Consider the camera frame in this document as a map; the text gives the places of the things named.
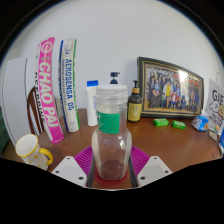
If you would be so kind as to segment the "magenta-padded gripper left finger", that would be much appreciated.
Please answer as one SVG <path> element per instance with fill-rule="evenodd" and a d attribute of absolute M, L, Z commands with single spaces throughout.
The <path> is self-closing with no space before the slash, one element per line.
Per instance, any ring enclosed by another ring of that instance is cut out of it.
<path fill-rule="evenodd" d="M 89 146 L 74 157 L 66 156 L 52 173 L 76 185 L 91 187 L 94 181 L 94 169 L 92 147 Z"/>

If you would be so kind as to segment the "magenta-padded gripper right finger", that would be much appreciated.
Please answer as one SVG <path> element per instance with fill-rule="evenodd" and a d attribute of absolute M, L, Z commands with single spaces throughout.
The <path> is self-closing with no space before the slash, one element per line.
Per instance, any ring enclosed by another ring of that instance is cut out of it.
<path fill-rule="evenodd" d="M 133 188 L 143 187 L 172 174 L 158 156 L 149 156 L 137 147 L 131 149 L 129 171 Z"/>

